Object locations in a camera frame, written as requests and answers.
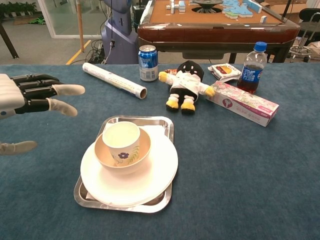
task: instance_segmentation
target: plush doll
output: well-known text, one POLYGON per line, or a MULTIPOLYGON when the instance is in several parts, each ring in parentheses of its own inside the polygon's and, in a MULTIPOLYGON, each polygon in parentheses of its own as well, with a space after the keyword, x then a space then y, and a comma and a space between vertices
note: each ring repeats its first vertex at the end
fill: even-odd
POLYGON ((202 83, 204 74, 200 65, 190 60, 178 67, 176 75, 164 71, 159 72, 159 80, 171 85, 166 108, 169 111, 178 111, 181 105, 183 114, 194 114, 196 111, 194 103, 199 94, 210 97, 215 95, 211 86, 202 83))

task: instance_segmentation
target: robotic hand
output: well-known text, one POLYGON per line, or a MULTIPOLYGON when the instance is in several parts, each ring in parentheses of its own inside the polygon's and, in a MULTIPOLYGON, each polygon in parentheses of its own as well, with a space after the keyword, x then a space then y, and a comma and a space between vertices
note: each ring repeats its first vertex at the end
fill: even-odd
MULTIPOLYGON (((0 120, 16 114, 31 112, 58 111, 75 117, 78 114, 73 106, 50 97, 56 95, 81 95, 85 88, 81 85, 63 84, 47 74, 32 74, 8 77, 0 74, 0 120)), ((35 141, 1 143, 1 155, 26 153, 37 146, 35 141)))

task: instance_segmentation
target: pepsi can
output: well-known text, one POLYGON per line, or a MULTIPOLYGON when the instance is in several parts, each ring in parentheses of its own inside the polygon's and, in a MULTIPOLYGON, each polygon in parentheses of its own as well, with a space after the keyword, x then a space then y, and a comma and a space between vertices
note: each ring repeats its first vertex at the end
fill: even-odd
POLYGON ((143 45, 139 48, 139 70, 142 81, 151 82, 158 79, 158 52, 155 46, 143 45))

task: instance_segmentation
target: blue bottle cap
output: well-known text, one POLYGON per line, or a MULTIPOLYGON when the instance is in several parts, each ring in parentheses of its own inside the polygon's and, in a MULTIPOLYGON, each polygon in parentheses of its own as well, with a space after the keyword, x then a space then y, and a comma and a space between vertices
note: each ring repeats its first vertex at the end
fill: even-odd
POLYGON ((254 50, 264 52, 267 49, 267 44, 263 41, 257 41, 254 45, 254 50))

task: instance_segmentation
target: cling wrap roll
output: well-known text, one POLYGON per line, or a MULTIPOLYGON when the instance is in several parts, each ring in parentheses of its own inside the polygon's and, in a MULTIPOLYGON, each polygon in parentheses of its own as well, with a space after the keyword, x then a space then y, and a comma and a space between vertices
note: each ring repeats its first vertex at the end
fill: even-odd
POLYGON ((144 99, 147 96, 147 88, 136 84, 124 77, 118 76, 110 71, 104 70, 98 66, 91 63, 85 62, 82 65, 83 71, 86 73, 101 79, 102 81, 111 84, 119 89, 123 89, 139 99, 144 99))

